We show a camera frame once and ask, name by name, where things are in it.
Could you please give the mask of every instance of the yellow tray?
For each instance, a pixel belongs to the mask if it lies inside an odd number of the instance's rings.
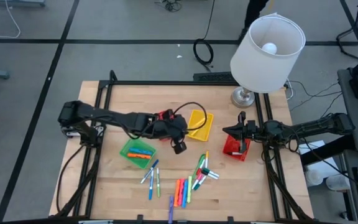
[[[214,119],[214,115],[211,113],[207,113],[206,124],[194,131],[190,131],[187,136],[192,139],[197,139],[200,141],[208,141],[209,131],[211,130],[212,120]],[[200,110],[193,110],[191,112],[190,120],[188,128],[197,128],[202,125],[204,122],[204,112]]]

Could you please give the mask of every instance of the blue marker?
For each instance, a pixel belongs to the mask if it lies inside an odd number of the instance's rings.
[[[188,188],[188,180],[185,180],[185,187],[183,188],[183,201],[181,203],[182,208],[186,208],[186,201],[187,201],[187,188]]]
[[[145,154],[145,155],[150,155],[150,156],[153,155],[153,153],[150,151],[143,150],[143,149],[136,149],[136,148],[129,148],[129,152]]]
[[[154,170],[152,170],[152,175],[150,176],[149,200],[152,199],[152,195],[153,195],[153,178],[154,178]]]
[[[153,165],[152,165],[152,167],[150,168],[150,170],[146,173],[146,175],[144,175],[142,181],[140,182],[141,184],[143,184],[143,182],[146,180],[146,178],[149,176],[149,174],[152,172],[152,170],[154,169],[155,165],[157,165],[157,164],[158,164],[158,160],[156,160],[156,161],[153,163]]]

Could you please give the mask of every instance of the green basket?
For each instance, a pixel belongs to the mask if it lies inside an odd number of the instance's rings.
[[[137,149],[148,150],[148,151],[152,152],[151,159],[139,159],[139,158],[127,157],[129,149],[132,147],[137,148]],[[148,145],[146,142],[143,142],[140,139],[136,139],[136,140],[130,139],[130,140],[128,140],[128,142],[125,143],[125,146],[121,149],[121,151],[119,153],[122,157],[124,157],[128,161],[133,162],[139,168],[145,169],[147,167],[147,165],[149,164],[149,162],[153,159],[155,152],[156,152],[156,150],[152,146]]]

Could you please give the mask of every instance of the white lampshade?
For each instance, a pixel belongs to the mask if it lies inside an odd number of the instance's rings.
[[[267,43],[277,46],[276,54],[262,50]],[[250,91],[278,90],[284,85],[305,43],[305,34],[293,21],[278,14],[261,17],[251,24],[231,59],[231,73]]]

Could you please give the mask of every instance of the person's leg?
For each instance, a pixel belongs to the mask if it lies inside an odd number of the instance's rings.
[[[239,36],[239,41],[242,41],[246,35],[251,24],[258,19],[260,12],[264,9],[269,0],[250,0],[247,6],[246,19],[244,21],[244,28]]]

